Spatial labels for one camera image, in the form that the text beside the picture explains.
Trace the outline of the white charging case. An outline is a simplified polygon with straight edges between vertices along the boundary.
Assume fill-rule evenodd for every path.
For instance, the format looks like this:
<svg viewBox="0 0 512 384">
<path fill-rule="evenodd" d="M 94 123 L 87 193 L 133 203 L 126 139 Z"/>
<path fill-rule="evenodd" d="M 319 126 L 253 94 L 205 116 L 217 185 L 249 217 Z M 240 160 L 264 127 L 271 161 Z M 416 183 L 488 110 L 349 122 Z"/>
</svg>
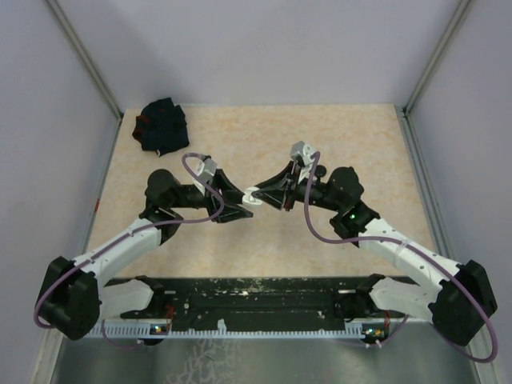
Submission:
<svg viewBox="0 0 512 384">
<path fill-rule="evenodd" d="M 256 186 L 245 189 L 244 195 L 242 196 L 242 203 L 247 206 L 261 206 L 263 201 L 253 196 L 254 192 L 260 191 Z"/>
</svg>

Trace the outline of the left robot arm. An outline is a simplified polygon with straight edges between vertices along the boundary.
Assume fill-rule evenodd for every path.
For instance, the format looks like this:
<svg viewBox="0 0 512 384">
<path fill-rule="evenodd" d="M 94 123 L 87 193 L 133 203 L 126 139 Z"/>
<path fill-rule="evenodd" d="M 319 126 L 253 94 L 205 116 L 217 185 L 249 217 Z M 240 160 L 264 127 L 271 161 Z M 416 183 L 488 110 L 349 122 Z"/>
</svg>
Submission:
<svg viewBox="0 0 512 384">
<path fill-rule="evenodd" d="M 95 250 L 71 260 L 58 257 L 48 265 L 34 308 L 35 323 L 79 340 L 108 318 L 161 316 L 166 308 L 162 284 L 137 276 L 112 285 L 112 277 L 176 234 L 186 223 L 177 208 L 204 208 L 209 220 L 232 222 L 252 217 L 244 208 L 255 201 L 251 192 L 240 191 L 222 170 L 207 171 L 189 185 L 168 170 L 154 171 L 147 180 L 146 208 L 127 229 Z"/>
</svg>

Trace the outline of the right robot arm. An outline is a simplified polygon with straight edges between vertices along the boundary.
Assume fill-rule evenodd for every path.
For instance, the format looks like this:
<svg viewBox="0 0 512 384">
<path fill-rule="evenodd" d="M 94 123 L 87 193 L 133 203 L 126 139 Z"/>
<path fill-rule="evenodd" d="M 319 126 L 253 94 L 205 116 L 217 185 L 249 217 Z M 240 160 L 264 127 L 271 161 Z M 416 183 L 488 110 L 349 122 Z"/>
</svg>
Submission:
<svg viewBox="0 0 512 384">
<path fill-rule="evenodd" d="M 327 182 L 324 166 L 303 169 L 298 162 L 271 179 L 246 190 L 244 202 L 266 203 L 291 210 L 296 202 L 305 208 L 331 210 L 330 220 L 338 243 L 352 242 L 392 264 L 410 278 L 409 283 L 373 274 L 359 287 L 358 309 L 373 317 L 391 310 L 434 326 L 447 341 L 467 346 L 481 328 L 490 328 L 497 309 L 486 270 L 470 260 L 465 264 L 420 246 L 392 227 L 362 200 L 364 188 L 355 170 L 339 167 Z"/>
</svg>

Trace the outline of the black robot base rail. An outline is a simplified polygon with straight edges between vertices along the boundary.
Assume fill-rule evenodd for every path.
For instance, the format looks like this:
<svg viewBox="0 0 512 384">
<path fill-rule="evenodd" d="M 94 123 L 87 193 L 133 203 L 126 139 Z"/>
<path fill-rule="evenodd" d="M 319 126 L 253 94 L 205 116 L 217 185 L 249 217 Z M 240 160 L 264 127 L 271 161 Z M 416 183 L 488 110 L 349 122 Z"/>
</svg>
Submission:
<svg viewBox="0 0 512 384">
<path fill-rule="evenodd" d="M 174 330 L 344 330 L 357 318 L 401 318 L 364 298 L 362 277 L 152 278 L 157 301 L 122 319 L 168 319 Z"/>
</svg>

